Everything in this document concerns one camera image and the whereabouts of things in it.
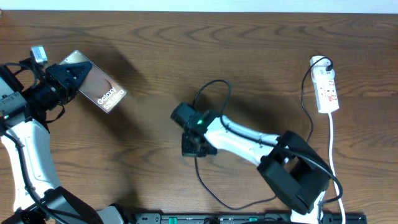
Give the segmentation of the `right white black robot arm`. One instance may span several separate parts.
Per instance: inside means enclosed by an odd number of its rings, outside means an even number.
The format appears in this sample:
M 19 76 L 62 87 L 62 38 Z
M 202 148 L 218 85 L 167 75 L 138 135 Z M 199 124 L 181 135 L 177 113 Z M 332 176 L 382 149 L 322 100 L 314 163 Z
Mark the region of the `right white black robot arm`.
M 217 111 L 201 113 L 188 103 L 179 104 L 170 117 L 183 129 L 183 156 L 231 152 L 257 167 L 275 196 L 291 209 L 292 222 L 320 223 L 330 168 L 299 135 L 260 133 Z

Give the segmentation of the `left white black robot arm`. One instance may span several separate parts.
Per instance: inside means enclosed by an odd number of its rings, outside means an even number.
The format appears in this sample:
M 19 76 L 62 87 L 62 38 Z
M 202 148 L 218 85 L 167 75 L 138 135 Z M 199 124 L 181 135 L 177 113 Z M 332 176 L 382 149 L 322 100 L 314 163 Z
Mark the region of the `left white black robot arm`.
M 5 223 L 128 223 L 118 205 L 97 211 L 63 188 L 50 153 L 47 111 L 74 99 L 91 63 L 45 68 L 27 58 L 17 67 L 34 74 L 29 88 L 9 66 L 1 65 L 1 142 L 10 157 L 16 199 Z

